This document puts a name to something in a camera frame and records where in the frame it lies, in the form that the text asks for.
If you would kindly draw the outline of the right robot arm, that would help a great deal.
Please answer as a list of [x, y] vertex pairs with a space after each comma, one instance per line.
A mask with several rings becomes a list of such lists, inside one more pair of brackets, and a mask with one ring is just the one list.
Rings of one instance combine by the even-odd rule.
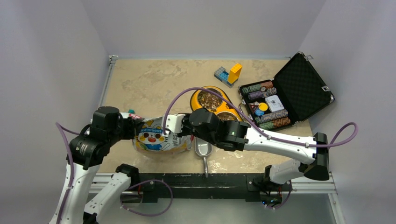
[[330, 179], [328, 149], [321, 142], [322, 134], [299, 137], [253, 127], [237, 120], [222, 121], [205, 108], [192, 113], [163, 115], [164, 136], [193, 135], [225, 151], [258, 151], [288, 157], [278, 165], [268, 165], [264, 175], [252, 181], [269, 195], [286, 182], [299, 177], [315, 181]]

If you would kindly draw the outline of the pet food bag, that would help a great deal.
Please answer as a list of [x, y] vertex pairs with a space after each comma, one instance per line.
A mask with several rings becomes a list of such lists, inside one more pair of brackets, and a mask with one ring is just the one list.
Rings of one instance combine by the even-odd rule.
[[178, 137], [170, 133], [162, 135], [162, 118], [143, 119], [141, 131], [132, 139], [132, 146], [139, 152], [155, 154], [178, 154], [192, 148], [194, 137], [191, 135]]

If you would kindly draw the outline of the silver metal food scoop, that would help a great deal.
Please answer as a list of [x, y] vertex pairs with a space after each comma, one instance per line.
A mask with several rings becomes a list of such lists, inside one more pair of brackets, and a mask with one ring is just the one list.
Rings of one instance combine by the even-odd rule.
[[196, 138], [195, 139], [195, 153], [202, 159], [203, 161], [203, 167], [204, 167], [204, 175], [205, 178], [209, 177], [209, 168], [208, 168], [208, 161], [207, 157], [211, 155], [212, 153], [212, 144], [200, 139]]

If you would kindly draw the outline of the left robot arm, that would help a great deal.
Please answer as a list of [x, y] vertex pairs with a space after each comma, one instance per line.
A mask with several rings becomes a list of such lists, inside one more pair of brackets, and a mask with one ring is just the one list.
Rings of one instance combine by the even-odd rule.
[[91, 200], [92, 182], [110, 148], [120, 140], [132, 140], [143, 126], [143, 118], [131, 117], [112, 106], [102, 106], [71, 141], [66, 141], [66, 177], [52, 224], [98, 224], [123, 191], [139, 186], [139, 169], [119, 165], [111, 180]]

